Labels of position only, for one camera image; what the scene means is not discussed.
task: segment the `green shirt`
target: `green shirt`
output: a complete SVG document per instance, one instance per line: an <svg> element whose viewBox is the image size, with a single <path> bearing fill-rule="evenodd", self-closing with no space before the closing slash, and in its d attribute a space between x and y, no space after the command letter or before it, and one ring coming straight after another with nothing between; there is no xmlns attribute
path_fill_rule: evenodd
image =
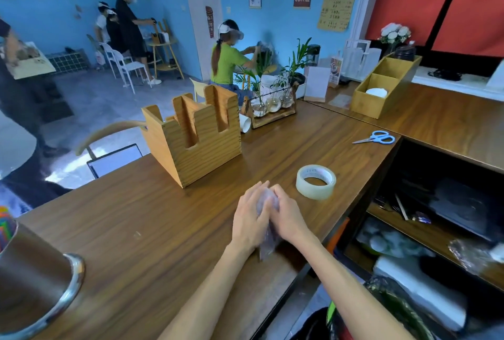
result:
<svg viewBox="0 0 504 340"><path fill-rule="evenodd" d="M221 44L221 55L217 67L217 75L212 70L211 80L216 84L230 85L233 83L233 70L236 65L242 66L249 61L240 51L228 44Z"/></svg>

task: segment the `scissors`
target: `scissors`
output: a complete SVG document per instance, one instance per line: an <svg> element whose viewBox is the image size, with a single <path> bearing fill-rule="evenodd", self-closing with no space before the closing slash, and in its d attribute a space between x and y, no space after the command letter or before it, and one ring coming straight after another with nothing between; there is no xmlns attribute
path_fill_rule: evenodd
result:
<svg viewBox="0 0 504 340"><path fill-rule="evenodd" d="M396 141L396 138L391 136L389 132L385 130L376 130L371 134L371 137L366 138L364 140L352 142L354 143L364 143L364 142L378 142L382 145L390 145Z"/></svg>

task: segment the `blue scissors handle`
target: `blue scissors handle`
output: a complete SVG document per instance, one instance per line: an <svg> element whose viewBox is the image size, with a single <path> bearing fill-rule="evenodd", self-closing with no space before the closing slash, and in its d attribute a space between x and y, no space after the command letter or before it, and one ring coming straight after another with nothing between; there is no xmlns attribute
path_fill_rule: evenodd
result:
<svg viewBox="0 0 504 340"><path fill-rule="evenodd" d="M390 133L385 130L375 130L371 134L371 137L369 137L369 140L379 142L383 145L390 145L396 141L396 138L391 136Z"/></svg>

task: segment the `colorful straws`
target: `colorful straws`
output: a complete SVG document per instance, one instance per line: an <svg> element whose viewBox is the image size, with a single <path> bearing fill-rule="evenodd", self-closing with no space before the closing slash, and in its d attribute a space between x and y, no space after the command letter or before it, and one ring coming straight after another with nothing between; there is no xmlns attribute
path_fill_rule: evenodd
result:
<svg viewBox="0 0 504 340"><path fill-rule="evenodd" d="M15 232L16 221L6 207L0 206L0 252L7 247Z"/></svg>

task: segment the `white sneaker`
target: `white sneaker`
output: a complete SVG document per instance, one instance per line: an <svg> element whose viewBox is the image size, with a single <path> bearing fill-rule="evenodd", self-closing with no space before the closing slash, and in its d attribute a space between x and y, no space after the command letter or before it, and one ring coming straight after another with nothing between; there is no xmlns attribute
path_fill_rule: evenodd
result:
<svg viewBox="0 0 504 340"><path fill-rule="evenodd" d="M147 84L148 85L159 85L161 82L162 82L161 80L153 78L150 81L147 81Z"/></svg>

